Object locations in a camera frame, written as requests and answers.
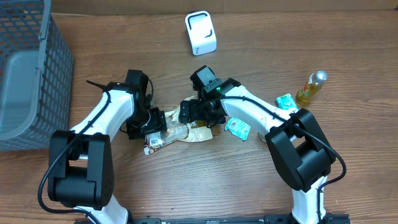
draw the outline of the tabletop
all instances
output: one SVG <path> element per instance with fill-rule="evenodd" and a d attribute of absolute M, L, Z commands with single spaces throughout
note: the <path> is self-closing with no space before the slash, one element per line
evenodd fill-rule
<path fill-rule="evenodd" d="M 101 98 L 101 90 L 86 80 L 123 82 L 129 69 L 149 76 L 154 104 L 165 111 L 195 94 L 189 77 L 203 65 L 270 103 L 295 95 L 311 73 L 326 70 L 328 80 L 307 109 L 348 171 L 326 187 L 325 208 L 349 214 L 352 223 L 396 223 L 397 11 L 211 17 L 217 50 L 193 56 L 184 15 L 55 16 L 75 59 L 70 127 Z M 119 203 L 136 218 L 289 213 L 292 191 L 257 131 L 243 142 L 223 128 L 212 129 L 212 140 L 175 142 L 150 156 L 143 153 L 143 140 L 117 133 L 112 152 Z M 0 223 L 72 223 L 82 217 L 49 214 L 37 203 L 48 154 L 48 149 L 0 152 Z M 329 178 L 340 172 L 335 162 Z M 62 208 L 46 193 L 44 198 Z"/>

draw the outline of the laundry basket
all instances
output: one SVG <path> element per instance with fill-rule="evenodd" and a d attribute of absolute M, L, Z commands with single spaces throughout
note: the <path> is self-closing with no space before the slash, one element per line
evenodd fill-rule
<path fill-rule="evenodd" d="M 0 1 L 0 151 L 68 128 L 73 57 L 50 12 L 51 0 Z"/>

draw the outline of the white object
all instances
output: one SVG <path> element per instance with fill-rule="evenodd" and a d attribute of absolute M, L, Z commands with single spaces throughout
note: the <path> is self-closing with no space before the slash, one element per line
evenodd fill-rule
<path fill-rule="evenodd" d="M 245 96 L 246 98 L 253 99 L 284 119 L 290 119 L 289 114 L 294 113 L 294 108 L 292 108 L 292 110 L 283 110 L 270 105 L 251 94 L 243 85 L 234 87 L 232 90 L 225 93 L 225 96 Z M 228 116 L 244 121 L 246 124 L 250 125 L 250 127 L 257 130 L 262 136 L 269 133 L 272 127 L 279 127 L 282 124 L 281 121 L 274 118 L 271 114 L 249 101 L 227 99 L 221 100 L 221 104 Z"/>
<path fill-rule="evenodd" d="M 319 178 L 311 185 L 308 192 L 302 190 L 293 190 L 293 209 L 292 215 L 299 224 L 317 224 L 318 223 L 318 203 L 317 203 L 317 189 L 326 182 L 328 176 Z M 323 208 L 323 191 L 320 194 L 320 210 L 321 218 L 326 215 L 326 210 Z"/>
<path fill-rule="evenodd" d="M 112 139 L 120 126 L 134 112 L 134 95 L 121 90 L 111 90 L 109 91 L 109 94 L 111 95 L 110 104 L 94 124 L 84 132 L 84 134 L 108 134 L 110 141 L 112 142 Z M 71 131 L 79 133 L 104 107 L 107 100 L 107 94 L 103 93 L 101 101 L 94 110 L 80 124 L 73 127 Z"/>
<path fill-rule="evenodd" d="M 194 55 L 206 54 L 216 50 L 216 33 L 208 12 L 199 11 L 188 14 L 185 18 L 185 25 Z"/>
<path fill-rule="evenodd" d="M 103 207 L 100 211 L 95 210 L 91 207 L 77 206 L 75 209 L 86 210 L 87 212 L 91 212 L 95 218 L 99 221 L 99 223 L 103 224 L 125 224 L 127 223 L 127 219 L 129 216 L 128 211 L 120 206 L 119 202 L 112 195 L 111 200 L 107 204 L 107 206 Z"/>

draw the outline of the teal packet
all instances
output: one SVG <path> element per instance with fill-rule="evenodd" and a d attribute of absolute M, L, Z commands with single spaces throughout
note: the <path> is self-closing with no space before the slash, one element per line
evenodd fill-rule
<path fill-rule="evenodd" d="M 294 109 L 294 113 L 296 113 L 299 109 L 297 108 L 296 102 L 294 101 L 292 95 L 290 93 L 277 97 L 275 100 L 275 104 L 277 107 L 283 110 L 289 110 L 291 108 Z"/>
<path fill-rule="evenodd" d="M 246 141 L 248 139 L 251 127 L 238 118 L 231 118 L 225 126 L 225 131 L 230 131 L 231 134 Z"/>

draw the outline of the plastic bottle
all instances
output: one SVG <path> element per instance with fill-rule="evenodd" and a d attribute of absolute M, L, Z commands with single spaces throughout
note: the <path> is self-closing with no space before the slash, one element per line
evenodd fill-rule
<path fill-rule="evenodd" d="M 303 106 L 308 105 L 311 98 L 321 89 L 327 78 L 328 74 L 325 71 L 320 70 L 313 73 L 304 85 L 304 88 L 299 89 L 297 92 L 296 103 Z"/>

